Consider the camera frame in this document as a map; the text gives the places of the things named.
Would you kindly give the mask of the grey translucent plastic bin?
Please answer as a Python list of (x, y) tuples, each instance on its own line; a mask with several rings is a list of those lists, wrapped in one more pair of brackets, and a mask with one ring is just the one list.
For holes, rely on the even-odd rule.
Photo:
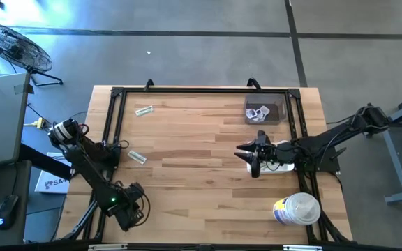
[[(263, 121), (254, 121), (246, 117), (247, 109), (255, 111), (265, 106), (270, 113)], [(282, 94), (248, 94), (244, 103), (245, 122), (247, 124), (278, 125), (287, 118), (286, 100)]]

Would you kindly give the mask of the silver metal bracket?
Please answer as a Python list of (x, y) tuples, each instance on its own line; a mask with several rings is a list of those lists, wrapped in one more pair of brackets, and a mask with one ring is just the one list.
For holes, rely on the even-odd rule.
[(323, 251), (322, 246), (315, 245), (283, 245), (283, 251)]
[(93, 244), (89, 245), (87, 251), (121, 251), (127, 250), (128, 245), (126, 243), (106, 243), (106, 244)]

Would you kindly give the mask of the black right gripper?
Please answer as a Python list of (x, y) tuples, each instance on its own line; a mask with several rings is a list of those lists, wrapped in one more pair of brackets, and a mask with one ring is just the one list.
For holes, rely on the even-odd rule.
[(255, 140), (240, 144), (237, 149), (254, 151), (252, 153), (235, 152), (234, 154), (248, 164), (251, 164), (251, 176), (260, 176), (260, 164), (262, 162), (279, 162), (280, 164), (292, 164), (292, 146), (289, 142), (272, 144), (269, 137), (262, 130), (258, 131)]

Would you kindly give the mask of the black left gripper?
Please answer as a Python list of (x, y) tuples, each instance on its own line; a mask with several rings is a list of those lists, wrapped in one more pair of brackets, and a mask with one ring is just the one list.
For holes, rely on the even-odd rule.
[(121, 189), (117, 204), (119, 209), (115, 213), (115, 218), (123, 231), (128, 231), (140, 224), (139, 221), (144, 217), (144, 213), (137, 200), (144, 199), (144, 196), (144, 189), (137, 182)]

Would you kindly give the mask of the black aluminium table frame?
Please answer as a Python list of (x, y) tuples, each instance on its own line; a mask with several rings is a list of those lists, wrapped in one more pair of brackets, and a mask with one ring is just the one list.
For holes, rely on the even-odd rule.
[[(105, 119), (121, 121), (119, 137), (147, 161), (121, 154), (114, 179), (141, 184), (149, 197), (148, 220), (122, 231), (115, 218), (95, 214), (84, 238), (105, 242), (305, 244), (307, 229), (278, 223), (276, 201), (298, 192), (294, 172), (252, 178), (236, 147), (260, 126), (244, 118), (251, 87), (95, 86), (86, 122), (100, 140)], [(152, 106), (152, 113), (135, 111)]]

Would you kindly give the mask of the black metal floor fan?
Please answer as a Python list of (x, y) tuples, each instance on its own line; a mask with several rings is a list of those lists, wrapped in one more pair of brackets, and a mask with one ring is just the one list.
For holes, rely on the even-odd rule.
[[(7, 60), (12, 66), (26, 70), (36, 86), (64, 84), (62, 79), (47, 74), (52, 69), (52, 60), (42, 47), (21, 33), (1, 24), (0, 57)], [(54, 79), (54, 82), (38, 83), (32, 75), (42, 75)]]

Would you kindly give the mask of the white wipes canister blue-yellow label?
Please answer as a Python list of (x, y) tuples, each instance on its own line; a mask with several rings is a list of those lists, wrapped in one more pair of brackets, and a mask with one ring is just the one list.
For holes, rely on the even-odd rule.
[(273, 214), (282, 225), (307, 226), (319, 220), (321, 208), (314, 196), (298, 192), (278, 200), (273, 206)]

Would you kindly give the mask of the black computer mouse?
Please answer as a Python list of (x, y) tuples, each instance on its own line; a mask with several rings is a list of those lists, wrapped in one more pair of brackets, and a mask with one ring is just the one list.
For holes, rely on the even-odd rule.
[(0, 202), (0, 230), (10, 229), (14, 225), (19, 199), (17, 195), (7, 195)]

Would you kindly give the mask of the white plastic bin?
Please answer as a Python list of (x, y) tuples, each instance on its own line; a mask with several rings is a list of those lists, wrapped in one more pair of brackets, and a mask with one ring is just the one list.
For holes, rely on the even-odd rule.
[[(279, 162), (274, 162), (274, 163), (272, 163), (272, 162), (262, 162), (260, 164), (260, 166), (262, 166), (262, 165), (265, 166), (265, 165), (282, 165), (282, 164), (280, 164)], [(283, 174), (283, 173), (286, 173), (286, 172), (293, 171), (294, 168), (295, 168), (294, 164), (283, 164), (282, 167), (281, 167), (280, 172), (275, 172), (275, 173), (262, 173), (262, 172), (260, 172), (260, 174), (261, 175), (263, 175), (263, 174)]]

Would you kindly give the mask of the black diagonal desk beam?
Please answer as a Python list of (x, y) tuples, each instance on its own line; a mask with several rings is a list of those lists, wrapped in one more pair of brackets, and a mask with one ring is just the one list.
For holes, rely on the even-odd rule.
[(52, 157), (49, 157), (30, 146), (25, 144), (20, 145), (19, 150), (19, 161), (29, 160), (34, 167), (37, 167), (43, 171), (49, 172), (59, 178), (64, 178), (65, 180), (71, 180), (71, 168)]

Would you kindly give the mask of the white printed cardboard box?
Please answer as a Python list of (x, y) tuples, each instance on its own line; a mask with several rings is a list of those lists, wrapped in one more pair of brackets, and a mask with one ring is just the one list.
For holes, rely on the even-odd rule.
[[(67, 161), (61, 153), (48, 152), (46, 156), (71, 167), (71, 163)], [(49, 172), (41, 171), (35, 187), (35, 192), (65, 195), (68, 193), (69, 184), (69, 181), (64, 178), (59, 178)]]

